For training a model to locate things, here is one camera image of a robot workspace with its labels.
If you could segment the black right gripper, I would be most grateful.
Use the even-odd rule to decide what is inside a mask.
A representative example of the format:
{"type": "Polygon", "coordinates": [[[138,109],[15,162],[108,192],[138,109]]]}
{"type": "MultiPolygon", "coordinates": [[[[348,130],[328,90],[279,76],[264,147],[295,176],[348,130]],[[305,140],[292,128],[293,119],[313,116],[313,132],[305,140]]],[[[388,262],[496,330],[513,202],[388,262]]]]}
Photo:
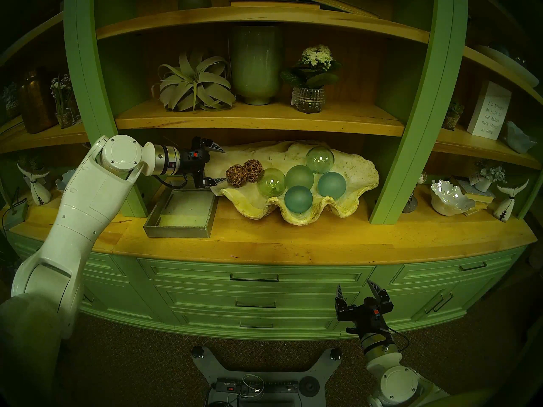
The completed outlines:
{"type": "MultiPolygon", "coordinates": [[[[376,305],[390,304],[390,296],[386,289],[380,287],[372,280],[368,280],[368,286],[375,299],[376,305]]],[[[366,305],[347,305],[343,296],[341,286],[337,286],[335,310],[339,322],[352,322],[354,327],[347,327],[345,332],[356,334],[360,339],[366,334],[379,334],[385,339],[390,338],[389,328],[386,325],[383,315],[377,308],[366,305]]]]}

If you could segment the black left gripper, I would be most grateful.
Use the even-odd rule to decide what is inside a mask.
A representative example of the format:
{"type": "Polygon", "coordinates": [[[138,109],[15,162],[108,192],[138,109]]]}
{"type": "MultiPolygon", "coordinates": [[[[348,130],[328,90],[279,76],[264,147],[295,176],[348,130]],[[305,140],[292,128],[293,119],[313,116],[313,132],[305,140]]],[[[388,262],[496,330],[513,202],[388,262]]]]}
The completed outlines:
{"type": "Polygon", "coordinates": [[[216,142],[209,138],[193,138],[191,148],[180,150],[180,174],[190,174],[196,187],[214,187],[227,181],[226,177],[211,178],[205,176],[205,165],[210,161],[209,151],[226,153],[216,142]]]}

